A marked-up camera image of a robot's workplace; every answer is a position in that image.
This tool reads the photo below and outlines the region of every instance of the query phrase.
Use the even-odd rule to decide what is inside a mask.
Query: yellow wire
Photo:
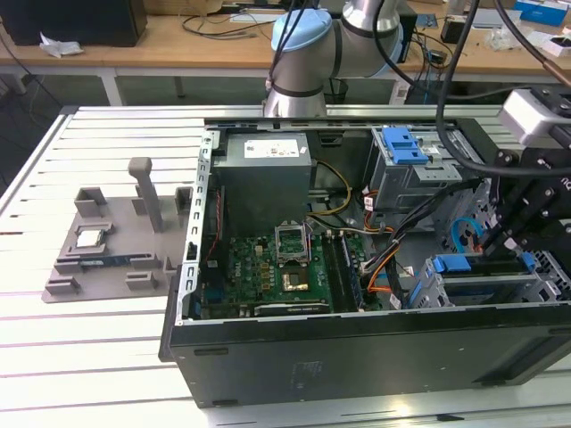
[[[343,181],[343,184],[347,188],[347,197],[345,198],[345,201],[343,202],[343,204],[340,207],[333,208],[331,210],[326,210],[326,211],[315,211],[315,212],[312,211],[312,212],[308,213],[312,216],[329,216],[331,214],[335,214],[336,212],[343,210],[347,205],[349,205],[349,202],[351,202],[351,188],[349,187],[349,183],[347,182],[347,180],[345,180],[345,177],[343,177],[337,169],[333,168],[327,162],[324,162],[322,160],[318,160],[318,164],[322,164],[322,165],[325,165],[326,167],[330,168],[335,173],[335,175],[338,176],[341,179],[341,181]]]

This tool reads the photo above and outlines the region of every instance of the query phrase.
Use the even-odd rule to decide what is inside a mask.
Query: computer case side panel
[[[175,326],[199,407],[518,385],[571,352],[571,308]]]

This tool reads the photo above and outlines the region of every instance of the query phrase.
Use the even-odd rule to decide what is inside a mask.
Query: slotted aluminum table
[[[447,114],[476,118],[507,148],[514,140],[497,110],[454,106]],[[260,114],[243,106],[90,107],[57,118],[0,199],[1,427],[425,426],[440,414],[465,419],[447,428],[571,424],[571,358],[519,387],[201,411],[177,366],[157,358],[166,297],[41,301],[81,186],[133,196],[128,161],[149,156],[158,193],[173,195],[194,180],[205,119]],[[344,106],[329,114],[433,118],[434,107]],[[388,362],[366,369],[374,364]]]

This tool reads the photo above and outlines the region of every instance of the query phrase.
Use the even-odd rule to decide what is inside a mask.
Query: gray power supply
[[[284,221],[303,222],[311,176],[305,134],[229,136],[227,155],[214,169],[226,184],[232,235],[271,235]]]

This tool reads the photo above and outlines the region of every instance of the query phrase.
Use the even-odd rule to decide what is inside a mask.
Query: motherboard
[[[306,234],[304,226],[282,226],[274,235],[233,237],[226,277],[206,285],[203,309],[211,318],[364,309],[358,278],[364,260],[358,235]]]

